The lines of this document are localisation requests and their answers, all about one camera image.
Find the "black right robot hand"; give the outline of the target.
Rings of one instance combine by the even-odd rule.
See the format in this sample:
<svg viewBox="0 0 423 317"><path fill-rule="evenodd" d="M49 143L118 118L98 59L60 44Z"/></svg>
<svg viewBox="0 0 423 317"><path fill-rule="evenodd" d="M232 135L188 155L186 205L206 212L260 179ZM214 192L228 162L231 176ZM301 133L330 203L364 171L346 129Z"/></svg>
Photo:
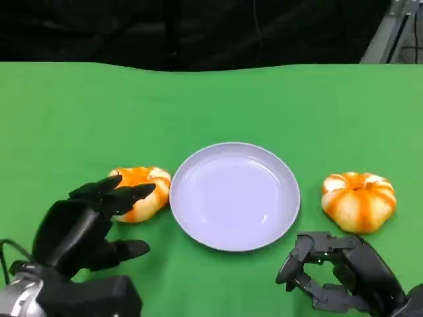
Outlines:
<svg viewBox="0 0 423 317"><path fill-rule="evenodd" d="M318 284L305 264L330 262L339 284ZM371 316L390 316L407 303L399 280L377 251L356 235L335 237L329 232L301 232L276 277L286 291L303 291L314 309L345 313L350 309Z"/></svg>

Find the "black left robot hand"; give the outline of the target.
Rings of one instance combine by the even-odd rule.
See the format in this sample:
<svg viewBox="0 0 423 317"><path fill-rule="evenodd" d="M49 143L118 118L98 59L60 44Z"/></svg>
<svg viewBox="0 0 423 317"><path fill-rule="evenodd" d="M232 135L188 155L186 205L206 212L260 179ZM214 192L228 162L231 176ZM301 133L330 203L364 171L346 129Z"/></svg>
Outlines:
<svg viewBox="0 0 423 317"><path fill-rule="evenodd" d="M55 202L34 237L32 259L72 278L81 269L100 271L148 253L143 240L115 240L106 236L115 216L128 213L155 189L154 183L123 186L120 175L89 182Z"/></svg>

